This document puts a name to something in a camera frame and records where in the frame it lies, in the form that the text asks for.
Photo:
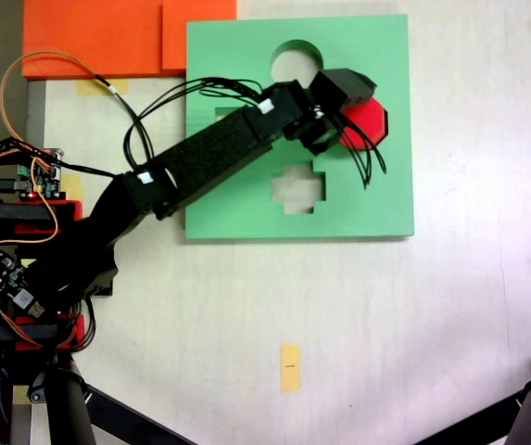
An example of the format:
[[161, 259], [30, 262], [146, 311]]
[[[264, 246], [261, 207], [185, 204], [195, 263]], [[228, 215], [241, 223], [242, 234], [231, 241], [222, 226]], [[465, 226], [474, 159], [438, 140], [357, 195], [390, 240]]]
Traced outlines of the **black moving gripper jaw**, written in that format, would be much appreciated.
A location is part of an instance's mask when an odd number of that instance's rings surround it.
[[319, 156], [327, 151], [338, 139], [338, 130], [328, 118], [310, 122], [302, 132], [302, 145], [313, 156]]

